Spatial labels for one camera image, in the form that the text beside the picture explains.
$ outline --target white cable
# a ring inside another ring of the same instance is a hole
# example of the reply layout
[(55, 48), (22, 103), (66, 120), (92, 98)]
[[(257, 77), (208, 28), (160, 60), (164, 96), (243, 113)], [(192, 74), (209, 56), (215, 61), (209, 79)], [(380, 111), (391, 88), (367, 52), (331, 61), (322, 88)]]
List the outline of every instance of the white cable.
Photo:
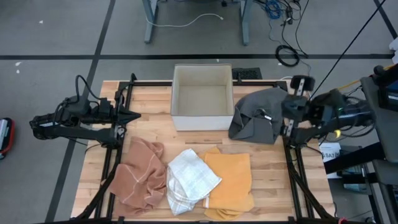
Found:
[(284, 79), (287, 79), (287, 78), (292, 79), (293, 77), (283, 77), (280, 80), (284, 80)]
[(202, 16), (216, 16), (216, 17), (219, 17), (219, 19), (224, 20), (224, 18), (222, 18), (221, 16), (219, 16), (217, 14), (213, 14), (213, 13), (202, 14), (202, 15), (198, 16), (196, 19), (194, 19), (192, 22), (185, 24), (185, 25), (157, 25), (157, 24), (153, 24), (153, 23), (149, 22), (147, 17), (146, 17), (146, 19), (149, 24), (151, 24), (153, 26), (157, 26), (157, 27), (187, 27), (187, 26), (193, 24), (197, 19), (201, 18)]

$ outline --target wooden table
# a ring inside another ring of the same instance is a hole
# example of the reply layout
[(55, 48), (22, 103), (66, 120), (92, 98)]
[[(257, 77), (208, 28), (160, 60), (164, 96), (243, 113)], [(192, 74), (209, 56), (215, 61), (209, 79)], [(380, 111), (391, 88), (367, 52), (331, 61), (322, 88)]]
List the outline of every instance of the wooden table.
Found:
[[(113, 100), (119, 81), (105, 81), (100, 97)], [(254, 91), (269, 86), (234, 86), (234, 102)], [(142, 113), (142, 117), (127, 125), (127, 134), (123, 154), (129, 150), (131, 136), (137, 136), (150, 142), (162, 142), (165, 145), (162, 161), (165, 165), (183, 150), (192, 148), (196, 153), (218, 147), (223, 154), (250, 153), (252, 169), (252, 194), (255, 207), (241, 215), (237, 220), (245, 221), (284, 221), (295, 216), (286, 158), (282, 138), (278, 137), (274, 145), (233, 141), (227, 131), (181, 131), (174, 128), (170, 112), (171, 86), (134, 86), (130, 110)], [(312, 140), (308, 145), (318, 149), (318, 142)], [(88, 147), (97, 144), (90, 141)], [(100, 146), (91, 148), (85, 156), (81, 171), (72, 217), (80, 214), (89, 204), (100, 186), (106, 149)], [(322, 157), (319, 153), (302, 149), (308, 186), (324, 208), (333, 214), (335, 209), (326, 178)], [(303, 194), (299, 190), (303, 216), (307, 216)], [(105, 217), (109, 194), (104, 196), (102, 217)], [(166, 198), (159, 207), (139, 217), (126, 217), (126, 220), (177, 221), (208, 220), (204, 208), (198, 203), (191, 212), (173, 216)]]

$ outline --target white cardboard box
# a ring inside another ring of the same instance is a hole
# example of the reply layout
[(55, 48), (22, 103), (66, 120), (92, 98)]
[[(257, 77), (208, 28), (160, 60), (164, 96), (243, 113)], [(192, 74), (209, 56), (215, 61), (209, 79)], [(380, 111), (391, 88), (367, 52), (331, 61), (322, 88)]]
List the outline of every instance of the white cardboard box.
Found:
[(177, 131), (228, 130), (234, 115), (230, 64), (175, 65), (171, 112)]

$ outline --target dark gray towel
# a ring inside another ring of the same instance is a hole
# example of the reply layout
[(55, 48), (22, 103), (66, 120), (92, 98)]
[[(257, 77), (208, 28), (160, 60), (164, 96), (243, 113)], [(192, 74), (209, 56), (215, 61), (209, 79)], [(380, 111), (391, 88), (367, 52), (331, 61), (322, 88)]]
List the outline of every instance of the dark gray towel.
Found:
[(241, 98), (235, 105), (229, 138), (274, 144), (283, 122), (281, 103), (286, 95), (280, 88), (270, 88)]

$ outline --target gray floor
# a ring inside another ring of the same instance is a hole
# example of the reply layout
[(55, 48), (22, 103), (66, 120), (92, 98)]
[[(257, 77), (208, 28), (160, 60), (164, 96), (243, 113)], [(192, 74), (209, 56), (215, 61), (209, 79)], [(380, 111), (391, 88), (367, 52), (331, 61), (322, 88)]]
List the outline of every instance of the gray floor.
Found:
[[(108, 10), (109, 0), (0, 0), (1, 55), (93, 55)], [(159, 2), (159, 24), (185, 24), (202, 13), (224, 17), (203, 17), (185, 28), (158, 28), (153, 42), (144, 44), (146, 28), (141, 1), (116, 0), (102, 54), (273, 54), (278, 43), (270, 41), (269, 19), (253, 5), (250, 44), (241, 44), (239, 6), (221, 7), (219, 2)], [(339, 55), (365, 20), (376, 9), (373, 0), (309, 2), (298, 39), (308, 54)], [(387, 0), (385, 12), (398, 30), (398, 1)], [(280, 39), (281, 21), (273, 21), (272, 35)], [(294, 43), (297, 22), (288, 26), (285, 37)], [(391, 54), (387, 26), (377, 13), (348, 54)], [(327, 74), (335, 59), (306, 60), (317, 82)], [(29, 127), (35, 115), (51, 113), (74, 92), (74, 77), (87, 76), (91, 60), (0, 60), (0, 117), (16, 121), (15, 145), (0, 162), (1, 223), (43, 222), (67, 147), (66, 139), (39, 141)], [(233, 67), (260, 67), (263, 78), (306, 74), (307, 67), (278, 65), (276, 59), (203, 60), (100, 60), (92, 89), (99, 93), (103, 80), (128, 80), (134, 72), (140, 80), (171, 79), (176, 63), (232, 63)], [(370, 75), (375, 65), (390, 65), (389, 59), (344, 59), (320, 92)], [(342, 144), (366, 146), (377, 141), (376, 133)], [(77, 145), (58, 206), (56, 220), (66, 220), (72, 210), (83, 162), (84, 147)], [(370, 209), (368, 197), (342, 189), (330, 181), (338, 216), (353, 217)], [(354, 220), (371, 216), (367, 213)]]

